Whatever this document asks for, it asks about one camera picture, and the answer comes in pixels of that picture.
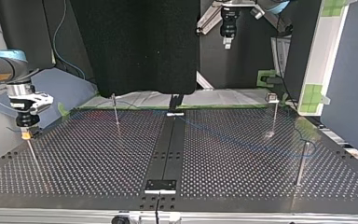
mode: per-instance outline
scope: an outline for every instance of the black cable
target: black cable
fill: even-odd
[[[158,195],[158,199],[157,199],[157,203],[156,203],[156,210],[155,210],[155,215],[156,215],[156,224],[159,224],[159,217],[158,217],[158,207],[159,207],[159,196],[161,194]]]
[[[277,56],[278,70],[279,70],[279,71],[278,71],[278,72],[279,72],[278,77],[281,78],[282,84],[283,84],[283,86],[284,86],[284,89],[285,89],[287,95],[289,96],[290,100],[292,101],[293,106],[295,107],[296,111],[298,112],[298,106],[297,106],[297,104],[296,104],[296,99],[294,99],[294,98],[292,97],[292,95],[290,94],[289,90],[287,89],[286,82],[284,81],[284,78],[282,77],[282,69],[281,69],[281,64],[280,64],[280,62],[279,62],[279,52],[278,52],[278,35],[279,35],[279,30],[278,30],[278,28],[279,28],[279,22],[280,22],[280,21],[281,21],[281,13],[278,14],[278,22],[277,22],[277,27],[276,27],[276,28],[277,28],[277,35],[275,36],[275,51],[276,51],[275,53],[276,53],[276,56]],[[317,120],[317,119],[315,119],[315,118],[313,118],[313,117],[308,117],[308,118],[314,120],[318,125],[321,125],[321,124],[322,124],[319,120]]]
[[[289,95],[289,98],[290,100],[294,101],[295,99],[292,97],[292,95],[290,94],[289,90],[287,89],[287,86],[286,86],[286,82],[284,81],[284,78],[282,77],[282,69],[281,69],[281,64],[279,62],[279,53],[278,53],[278,35],[279,35],[279,22],[281,21],[281,13],[278,14],[278,21],[277,21],[277,35],[275,36],[275,53],[276,53],[276,56],[277,56],[277,62],[278,62],[278,72],[279,72],[279,77],[281,78],[282,80],[282,83],[283,83],[283,86],[284,86],[284,89],[287,93],[287,95]],[[296,108],[296,111],[298,111],[298,108],[297,108],[297,105],[293,102],[293,105],[295,106]]]

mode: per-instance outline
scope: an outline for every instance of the vertical metal post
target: vertical metal post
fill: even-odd
[[[296,178],[296,187],[300,187],[301,186],[301,179],[304,173],[304,167],[305,167],[305,163],[307,161],[307,158],[305,157],[306,153],[309,151],[310,149],[310,143],[306,142],[304,144],[302,153],[301,153],[301,160],[300,160],[300,165],[298,167],[298,174],[297,174],[297,178]]]
[[[112,94],[112,106],[113,106],[113,108],[115,109],[116,124],[118,125],[119,122],[118,122],[118,115],[117,115],[116,105],[117,105],[117,103],[116,103],[116,96],[115,96],[115,94],[113,93],[113,94]]]

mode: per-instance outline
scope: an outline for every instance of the green tape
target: green tape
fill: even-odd
[[[300,112],[316,113],[322,102],[322,85],[307,84],[302,97]]]
[[[324,9],[322,17],[339,17],[342,8],[345,7],[346,0],[324,0]]]
[[[275,76],[276,76],[275,70],[260,70],[260,71],[258,71],[256,86],[257,87],[273,88],[274,87],[273,84],[267,84],[266,82],[262,81],[261,78],[262,77],[275,77]]]

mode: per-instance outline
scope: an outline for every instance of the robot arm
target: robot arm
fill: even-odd
[[[53,97],[35,90],[32,75],[22,51],[0,50],[0,84],[7,85],[7,96],[11,107],[18,112],[16,123],[21,128],[24,140],[38,133],[38,114],[53,103]]]

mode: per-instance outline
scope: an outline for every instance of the metal bar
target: metal bar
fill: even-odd
[[[301,179],[304,173],[304,167],[305,167],[305,162],[306,162],[306,152],[309,151],[310,148],[310,143],[306,142],[304,143],[304,147],[301,153],[301,161],[300,161],[300,165],[298,166],[298,174],[297,174],[297,178],[296,178],[296,186],[300,187],[301,186]]]

